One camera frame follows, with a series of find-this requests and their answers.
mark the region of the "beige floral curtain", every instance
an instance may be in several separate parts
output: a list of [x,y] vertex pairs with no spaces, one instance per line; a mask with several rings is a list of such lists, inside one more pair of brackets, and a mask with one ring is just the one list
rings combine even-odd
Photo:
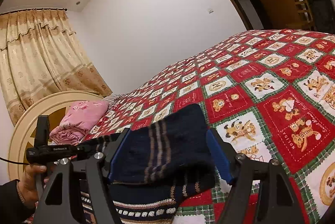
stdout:
[[0,16],[0,84],[14,125],[32,104],[53,93],[112,93],[81,48],[63,10]]

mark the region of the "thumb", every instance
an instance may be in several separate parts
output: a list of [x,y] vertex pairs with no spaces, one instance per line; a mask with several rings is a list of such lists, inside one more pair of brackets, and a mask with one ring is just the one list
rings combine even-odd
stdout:
[[28,187],[35,187],[35,176],[37,174],[41,174],[46,172],[46,166],[45,165],[37,165],[37,164],[31,164],[26,167],[24,170],[23,175],[23,181],[26,186]]

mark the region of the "black sleeve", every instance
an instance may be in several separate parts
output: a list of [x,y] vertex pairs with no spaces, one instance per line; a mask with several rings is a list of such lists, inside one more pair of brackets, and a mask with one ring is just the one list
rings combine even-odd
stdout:
[[17,180],[0,186],[1,223],[18,224],[30,217],[35,209],[28,209],[20,200],[16,189]]

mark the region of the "striped pillow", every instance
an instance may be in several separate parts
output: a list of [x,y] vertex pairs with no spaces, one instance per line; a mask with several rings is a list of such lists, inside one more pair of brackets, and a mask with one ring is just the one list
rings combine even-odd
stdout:
[[103,100],[107,101],[109,106],[107,109],[107,113],[109,111],[112,110],[112,108],[114,107],[114,105],[120,100],[123,99],[127,94],[119,94],[119,95],[110,95],[110,96],[106,96]]

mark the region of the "headboard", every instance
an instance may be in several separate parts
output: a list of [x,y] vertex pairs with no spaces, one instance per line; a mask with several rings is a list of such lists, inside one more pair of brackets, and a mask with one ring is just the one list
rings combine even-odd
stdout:
[[[15,162],[26,162],[26,149],[33,147],[37,118],[48,115],[50,131],[59,125],[67,109],[74,101],[101,100],[103,97],[85,91],[64,91],[49,95],[34,103],[17,122],[11,139],[8,159]],[[8,164],[11,180],[21,179],[25,166]]]

